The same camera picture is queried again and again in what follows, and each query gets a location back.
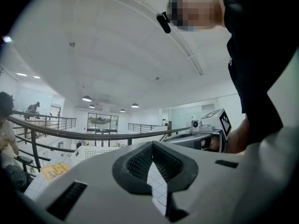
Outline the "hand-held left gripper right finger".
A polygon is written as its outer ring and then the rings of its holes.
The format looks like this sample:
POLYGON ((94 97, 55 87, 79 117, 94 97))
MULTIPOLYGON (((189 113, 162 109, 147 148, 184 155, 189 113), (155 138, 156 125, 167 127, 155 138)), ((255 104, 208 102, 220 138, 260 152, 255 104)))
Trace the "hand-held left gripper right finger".
POLYGON ((284 127, 243 155, 160 144, 193 159, 198 174, 172 199, 181 224, 293 224, 299 220, 299 129, 284 127))

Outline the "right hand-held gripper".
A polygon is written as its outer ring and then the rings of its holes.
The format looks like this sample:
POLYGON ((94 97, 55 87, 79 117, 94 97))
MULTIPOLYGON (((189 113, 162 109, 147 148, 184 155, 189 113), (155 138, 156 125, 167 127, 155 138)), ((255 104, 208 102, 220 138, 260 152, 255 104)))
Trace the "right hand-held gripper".
POLYGON ((232 129, 224 108, 209 112, 199 120, 192 120, 190 133, 178 134, 164 139, 164 142, 182 147, 223 153, 227 147, 228 135, 232 129))

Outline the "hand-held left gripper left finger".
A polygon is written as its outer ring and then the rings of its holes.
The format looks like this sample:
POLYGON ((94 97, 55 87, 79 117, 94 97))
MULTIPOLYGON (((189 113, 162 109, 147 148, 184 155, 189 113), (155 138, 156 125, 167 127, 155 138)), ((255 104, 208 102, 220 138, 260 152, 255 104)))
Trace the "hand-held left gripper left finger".
POLYGON ((169 221, 156 208, 151 196, 128 193, 113 178, 114 162, 143 144, 81 161, 51 181, 36 198, 38 207, 46 210, 74 182, 86 188, 66 216, 66 224, 167 224, 169 221))

